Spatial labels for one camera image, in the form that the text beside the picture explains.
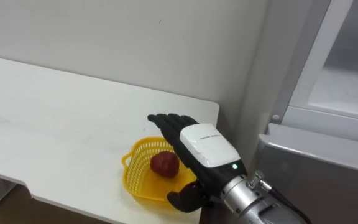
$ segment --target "white table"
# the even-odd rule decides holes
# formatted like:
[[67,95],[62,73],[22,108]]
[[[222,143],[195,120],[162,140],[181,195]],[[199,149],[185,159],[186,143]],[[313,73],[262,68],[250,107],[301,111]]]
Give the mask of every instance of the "white table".
[[0,59],[0,178],[111,223],[198,223],[200,212],[139,205],[122,186],[120,160],[138,139],[160,135],[148,114],[216,124],[218,111],[209,101]]

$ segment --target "metal screw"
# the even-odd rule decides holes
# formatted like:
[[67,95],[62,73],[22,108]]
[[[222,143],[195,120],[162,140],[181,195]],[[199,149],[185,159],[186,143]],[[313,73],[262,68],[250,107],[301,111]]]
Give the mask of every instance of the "metal screw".
[[279,121],[279,120],[280,120],[280,116],[277,115],[277,114],[275,114],[275,115],[272,116],[272,120],[274,120],[274,121]]
[[253,190],[256,186],[260,184],[260,181],[265,177],[264,173],[261,171],[255,171],[252,174],[252,177],[247,182],[247,187]]

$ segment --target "black cable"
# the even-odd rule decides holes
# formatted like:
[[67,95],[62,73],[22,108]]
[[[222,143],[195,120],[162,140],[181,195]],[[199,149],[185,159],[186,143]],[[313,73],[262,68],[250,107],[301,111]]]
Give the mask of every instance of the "black cable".
[[298,214],[307,224],[311,224],[311,221],[307,215],[305,215],[301,210],[299,210],[294,204],[292,204],[284,195],[282,195],[276,188],[272,187],[269,193],[275,197],[279,202],[283,203],[288,208],[292,209],[296,214]]

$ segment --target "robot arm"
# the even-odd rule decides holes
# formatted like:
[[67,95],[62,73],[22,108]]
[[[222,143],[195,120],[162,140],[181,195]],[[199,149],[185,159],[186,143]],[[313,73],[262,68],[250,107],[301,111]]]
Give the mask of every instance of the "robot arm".
[[237,151],[211,124],[199,124],[177,114],[149,115],[160,128],[184,165],[197,180],[180,192],[170,192],[168,201],[182,212],[192,212],[209,202],[222,200],[239,223],[309,224],[308,217],[255,172],[247,172]]

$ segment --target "white wall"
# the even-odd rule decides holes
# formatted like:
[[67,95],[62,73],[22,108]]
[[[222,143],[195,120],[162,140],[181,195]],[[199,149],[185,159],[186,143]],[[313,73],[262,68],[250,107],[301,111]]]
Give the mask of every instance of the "white wall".
[[236,125],[268,0],[0,0],[0,57],[216,101]]

